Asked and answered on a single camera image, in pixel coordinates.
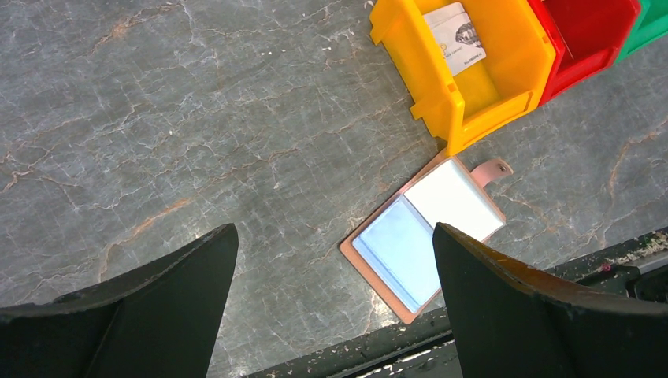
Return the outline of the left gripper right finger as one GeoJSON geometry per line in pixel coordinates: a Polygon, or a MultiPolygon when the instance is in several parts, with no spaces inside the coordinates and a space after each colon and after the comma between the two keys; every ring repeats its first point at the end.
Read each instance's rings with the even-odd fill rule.
{"type": "Polygon", "coordinates": [[[464,376],[666,376],[665,304],[563,280],[449,224],[432,244],[464,376]]]}

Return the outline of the tan leather card holder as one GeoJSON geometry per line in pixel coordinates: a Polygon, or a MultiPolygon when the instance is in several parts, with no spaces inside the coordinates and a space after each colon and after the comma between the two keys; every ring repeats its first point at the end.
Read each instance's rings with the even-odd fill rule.
{"type": "Polygon", "coordinates": [[[500,158],[468,170],[458,157],[440,152],[345,238],[340,252],[410,324],[440,292],[432,246],[436,224],[486,242],[506,219],[484,188],[512,173],[500,158]]]}

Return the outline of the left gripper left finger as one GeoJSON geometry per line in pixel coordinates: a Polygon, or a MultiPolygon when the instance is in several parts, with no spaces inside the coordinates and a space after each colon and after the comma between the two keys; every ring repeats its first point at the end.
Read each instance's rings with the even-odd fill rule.
{"type": "Polygon", "coordinates": [[[2,376],[204,377],[238,250],[224,224],[110,280],[2,308],[2,376]]]}

